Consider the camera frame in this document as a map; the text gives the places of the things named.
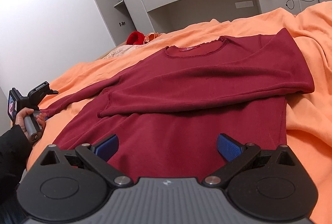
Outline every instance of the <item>hand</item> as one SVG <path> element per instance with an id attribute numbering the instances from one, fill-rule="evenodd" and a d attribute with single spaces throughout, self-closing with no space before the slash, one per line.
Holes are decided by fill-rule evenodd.
<path id="1" fill-rule="evenodd" d="M 31 115 L 33 112 L 34 112 L 33 109 L 23 108 L 16 115 L 15 124 L 21 127 L 26 137 L 28 137 L 28 133 L 24 125 L 24 117 L 26 117 L 27 115 Z M 36 120 L 39 123 L 39 125 L 41 125 L 43 130 L 45 129 L 46 126 L 45 117 L 46 113 L 40 113 L 39 115 L 36 116 Z"/>

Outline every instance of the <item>blue object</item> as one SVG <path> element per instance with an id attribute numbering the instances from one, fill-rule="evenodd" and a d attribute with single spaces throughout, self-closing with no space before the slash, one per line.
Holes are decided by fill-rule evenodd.
<path id="1" fill-rule="evenodd" d="M 116 135 L 113 135 L 100 145 L 96 146 L 94 153 L 107 162 L 117 152 L 118 149 L 119 138 Z"/>
<path id="2" fill-rule="evenodd" d="M 232 161 L 236 157 L 242 154 L 243 149 L 240 143 L 226 136 L 220 134 L 217 139 L 218 152 L 227 160 Z"/>

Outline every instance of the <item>orange bedsheet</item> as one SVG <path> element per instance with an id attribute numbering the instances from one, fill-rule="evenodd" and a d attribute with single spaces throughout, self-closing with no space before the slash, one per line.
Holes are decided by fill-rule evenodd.
<path id="1" fill-rule="evenodd" d="M 283 27 L 288 29 L 301 49 L 315 82 L 314 93 L 288 96 L 288 144 L 318 187 L 319 200 L 311 219 L 315 223 L 332 223 L 332 2 L 309 7 L 297 16 L 279 8 L 233 22 L 212 20 L 190 25 L 163 34 L 130 54 L 80 63 L 51 83 L 51 88 L 58 90 L 59 95 L 46 97 L 40 107 L 46 108 L 55 100 L 110 78 L 165 46 L 189 47 L 215 40 L 220 35 L 276 34 Z M 44 136 L 34 146 L 28 168 L 89 101 L 73 103 L 47 121 Z"/>

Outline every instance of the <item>cabinet door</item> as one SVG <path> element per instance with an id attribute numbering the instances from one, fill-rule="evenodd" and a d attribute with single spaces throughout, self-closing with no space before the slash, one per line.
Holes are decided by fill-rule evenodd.
<path id="1" fill-rule="evenodd" d="M 115 44 L 123 43 L 136 30 L 125 4 L 115 8 L 117 0 L 95 1 Z"/>

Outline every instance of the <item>red long-sleeve shirt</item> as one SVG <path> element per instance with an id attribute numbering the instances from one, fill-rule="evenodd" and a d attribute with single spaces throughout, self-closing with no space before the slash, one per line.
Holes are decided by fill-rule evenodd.
<path id="1" fill-rule="evenodd" d="M 286 143 L 285 95 L 298 91 L 313 92 L 313 78 L 282 29 L 166 47 L 45 112 L 97 95 L 56 138 L 60 148 L 117 134 L 120 148 L 109 163 L 133 179 L 202 179 L 225 163 L 216 149 L 220 133 L 263 149 Z"/>

